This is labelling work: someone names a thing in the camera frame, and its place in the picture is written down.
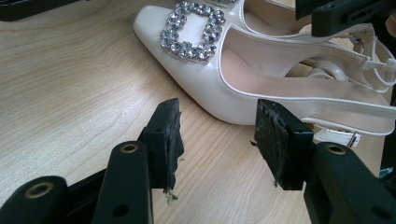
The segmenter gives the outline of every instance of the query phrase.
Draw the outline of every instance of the wooden table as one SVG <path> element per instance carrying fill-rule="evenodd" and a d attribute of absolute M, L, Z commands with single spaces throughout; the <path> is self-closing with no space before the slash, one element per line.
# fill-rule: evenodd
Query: wooden table
<path fill-rule="evenodd" d="M 254 127 L 206 113 L 134 35 L 144 5 L 80 1 L 0 22 L 0 204 L 20 185 L 59 175 L 69 185 L 106 167 L 111 149 L 135 140 L 158 103 L 179 98 L 185 154 L 178 200 L 153 190 L 155 223 L 309 223 L 303 194 L 275 188 L 249 141 Z M 378 174 L 383 138 L 355 151 Z"/>

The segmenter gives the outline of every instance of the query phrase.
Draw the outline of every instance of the circular hole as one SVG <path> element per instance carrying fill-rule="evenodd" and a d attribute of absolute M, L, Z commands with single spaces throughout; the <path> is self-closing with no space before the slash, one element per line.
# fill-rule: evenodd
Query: circular hole
<path fill-rule="evenodd" d="M 139 148 L 138 145 L 131 144 L 131 145 L 123 146 L 120 151 L 123 153 L 133 153 L 136 152 L 138 148 Z"/>
<path fill-rule="evenodd" d="M 329 146 L 327 149 L 337 155 L 344 155 L 346 154 L 346 150 L 341 147 Z"/>
<path fill-rule="evenodd" d="M 39 183 L 26 190 L 25 197 L 28 199 L 39 198 L 50 192 L 52 188 L 53 184 L 50 182 Z"/>
<path fill-rule="evenodd" d="M 129 212 L 129 207 L 126 204 L 119 205 L 113 210 L 113 217 L 123 217 Z"/>
<path fill-rule="evenodd" d="M 382 207 L 374 206 L 372 208 L 372 211 L 378 217 L 381 217 L 386 220 L 392 220 L 392 215 L 387 210 L 383 209 Z"/>

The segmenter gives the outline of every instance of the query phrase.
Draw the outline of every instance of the slingback shoe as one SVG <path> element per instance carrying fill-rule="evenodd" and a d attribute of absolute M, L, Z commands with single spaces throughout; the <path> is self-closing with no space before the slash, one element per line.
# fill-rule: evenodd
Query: slingback shoe
<path fill-rule="evenodd" d="M 367 66 L 363 76 L 348 77 L 349 81 L 385 92 L 396 84 L 396 61 L 390 51 L 380 43 L 371 24 L 358 24 L 326 37 L 313 37 L 310 32 L 300 32 L 311 22 L 311 17 L 295 20 L 295 10 L 272 0 L 205 0 L 207 4 L 227 6 L 224 8 L 228 23 L 235 24 L 257 35 L 274 38 L 325 42 L 336 37 L 352 40 L 354 50 L 379 60 Z"/>
<path fill-rule="evenodd" d="M 212 46 L 217 48 L 213 53 L 212 47 L 203 49 L 198 44 L 192 48 L 170 41 L 164 29 L 171 12 L 161 7 L 142 8 L 134 20 L 134 31 L 173 79 L 214 117 L 254 125 L 257 100 L 264 98 L 281 103 L 302 121 L 327 128 L 374 135 L 393 131 L 396 109 L 381 94 L 345 81 L 286 77 L 293 66 L 319 55 L 334 59 L 338 66 L 343 63 L 348 72 L 361 71 L 369 60 L 364 55 L 325 43 L 265 38 L 232 24 L 223 29 Z M 205 26 L 205 20 L 192 15 L 191 24 Z M 180 32 L 180 39 L 195 45 L 201 32 L 193 30 Z M 200 62 L 196 55 L 202 54 L 211 57 Z"/>

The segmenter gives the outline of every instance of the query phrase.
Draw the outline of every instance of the crystal embellishment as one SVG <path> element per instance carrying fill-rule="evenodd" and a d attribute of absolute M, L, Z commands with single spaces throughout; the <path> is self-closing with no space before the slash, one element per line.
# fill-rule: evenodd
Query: crystal embellishment
<path fill-rule="evenodd" d="M 187 41 L 178 41 L 178 32 L 183 29 L 190 13 L 208 18 L 203 30 L 202 41 L 197 46 L 193 46 L 192 43 Z M 215 10 L 213 7 L 197 3 L 184 1 L 177 3 L 176 9 L 169 14 L 166 28 L 161 31 L 161 46 L 168 53 L 179 59 L 207 62 L 216 52 L 215 43 L 220 39 L 222 33 L 221 25 L 224 22 L 224 13 L 221 10 Z"/>

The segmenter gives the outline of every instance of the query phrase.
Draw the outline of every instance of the black plastic bracket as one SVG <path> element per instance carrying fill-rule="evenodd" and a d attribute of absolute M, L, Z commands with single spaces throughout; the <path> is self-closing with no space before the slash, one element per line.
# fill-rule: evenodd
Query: black plastic bracket
<path fill-rule="evenodd" d="M 384 186 L 350 148 L 314 145 L 312 135 L 282 105 L 259 100 L 257 146 L 282 189 L 301 189 L 306 182 L 312 223 L 396 223 L 395 188 Z"/>
<path fill-rule="evenodd" d="M 138 141 L 115 146 L 105 170 L 67 187 L 42 176 L 19 187 L 0 223 L 153 223 L 151 189 L 173 189 L 184 152 L 178 99 L 158 105 Z"/>
<path fill-rule="evenodd" d="M 396 13 L 394 0 L 296 0 L 296 20 L 312 14 L 312 36 L 329 36 L 374 15 Z"/>
<path fill-rule="evenodd" d="M 0 0 L 0 21 L 18 21 L 79 0 Z"/>

